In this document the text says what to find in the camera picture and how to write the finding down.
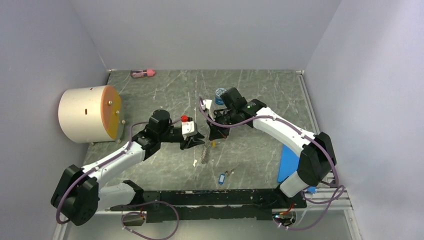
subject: white enclosure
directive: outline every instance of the white enclosure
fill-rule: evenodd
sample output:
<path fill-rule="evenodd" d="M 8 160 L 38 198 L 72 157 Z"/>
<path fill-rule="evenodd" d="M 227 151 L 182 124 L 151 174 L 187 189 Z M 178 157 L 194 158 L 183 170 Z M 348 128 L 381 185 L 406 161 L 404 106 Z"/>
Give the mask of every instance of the white enclosure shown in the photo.
<path fill-rule="evenodd" d="M 53 237 L 51 193 L 87 150 L 63 92 L 146 68 L 305 70 L 362 238 L 424 239 L 422 0 L 2 0 L 0 63 L 2 240 Z"/>

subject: beige cylinder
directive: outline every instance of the beige cylinder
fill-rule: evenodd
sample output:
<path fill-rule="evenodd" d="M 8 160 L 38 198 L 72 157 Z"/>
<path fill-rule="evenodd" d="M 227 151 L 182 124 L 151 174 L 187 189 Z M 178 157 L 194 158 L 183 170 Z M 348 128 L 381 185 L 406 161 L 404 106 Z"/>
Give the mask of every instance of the beige cylinder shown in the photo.
<path fill-rule="evenodd" d="M 121 97 L 110 85 L 66 90 L 58 117 L 62 131 L 75 143 L 118 140 L 124 130 Z"/>

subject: gray marble floor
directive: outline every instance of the gray marble floor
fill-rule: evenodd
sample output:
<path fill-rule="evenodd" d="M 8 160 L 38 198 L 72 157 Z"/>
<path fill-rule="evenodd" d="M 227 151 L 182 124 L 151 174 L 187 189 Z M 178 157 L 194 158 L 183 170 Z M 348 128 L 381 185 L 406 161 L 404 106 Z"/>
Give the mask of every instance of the gray marble floor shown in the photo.
<path fill-rule="evenodd" d="M 237 87 L 247 101 L 266 103 L 295 125 L 312 131 L 305 96 L 295 71 L 285 70 L 159 70 L 154 77 L 130 77 L 130 71 L 112 71 L 108 81 L 119 92 L 128 123 L 122 143 L 96 143 L 88 148 L 85 164 L 112 153 L 128 139 L 128 127 L 147 121 L 156 109 L 169 111 L 171 118 L 193 117 L 198 131 L 206 136 L 209 127 L 197 109 L 198 97 L 213 99 L 217 88 Z M 143 129 L 136 126 L 134 132 Z M 207 190 L 275 188 L 282 144 L 266 133 L 246 125 L 233 128 L 227 139 L 206 140 L 205 145 L 180 150 L 178 143 L 162 143 L 152 157 L 108 183 L 130 179 L 145 190 Z M 218 184 L 220 174 L 234 169 Z"/>

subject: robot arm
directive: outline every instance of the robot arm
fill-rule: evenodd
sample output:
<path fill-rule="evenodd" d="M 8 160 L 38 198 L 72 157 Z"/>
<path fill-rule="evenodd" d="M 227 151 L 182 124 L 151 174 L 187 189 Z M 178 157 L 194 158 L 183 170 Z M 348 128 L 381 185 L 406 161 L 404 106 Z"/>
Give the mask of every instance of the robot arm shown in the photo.
<path fill-rule="evenodd" d="M 130 180 L 114 186 L 105 185 L 124 170 L 148 159 L 161 148 L 161 143 L 180 143 L 181 150 L 205 143 L 192 118 L 182 116 L 181 121 L 181 127 L 174 127 L 169 112 L 162 109 L 154 111 L 148 124 L 132 137 L 131 142 L 94 163 L 81 168 L 75 165 L 67 167 L 50 203 L 57 208 L 64 198 L 60 211 L 77 226 L 86 223 L 97 210 L 143 203 L 144 190 Z M 64 196 L 83 175 L 86 176 Z"/>
<path fill-rule="evenodd" d="M 234 87 L 222 94 L 221 98 L 226 109 L 211 110 L 213 107 L 211 100 L 203 100 L 201 104 L 203 110 L 209 110 L 208 117 L 216 123 L 238 125 L 244 121 L 244 124 L 251 128 L 261 130 L 279 140 L 299 156 L 297 171 L 286 178 L 277 188 L 284 194 L 283 199 L 285 201 L 290 201 L 290 198 L 299 194 L 308 186 L 317 186 L 331 170 L 327 158 L 317 146 L 308 140 L 308 137 L 318 142 L 328 152 L 333 163 L 336 164 L 331 139 L 324 132 L 315 135 L 310 131 L 301 129 L 278 116 L 260 100 L 253 99 L 247 102 Z M 230 134 L 229 127 L 217 126 L 209 120 L 206 122 L 210 128 L 209 140 L 227 138 Z"/>

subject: blue pad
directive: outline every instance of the blue pad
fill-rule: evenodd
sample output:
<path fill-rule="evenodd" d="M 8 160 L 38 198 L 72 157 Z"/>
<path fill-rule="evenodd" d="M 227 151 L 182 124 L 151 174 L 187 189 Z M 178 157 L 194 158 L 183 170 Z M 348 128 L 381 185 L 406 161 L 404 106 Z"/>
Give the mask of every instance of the blue pad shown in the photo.
<path fill-rule="evenodd" d="M 279 164 L 279 171 L 277 182 L 281 183 L 288 176 L 292 175 L 299 165 L 299 158 L 296 154 L 286 145 L 282 146 L 281 161 Z M 307 189 L 309 193 L 315 193 L 315 187 L 311 186 Z"/>

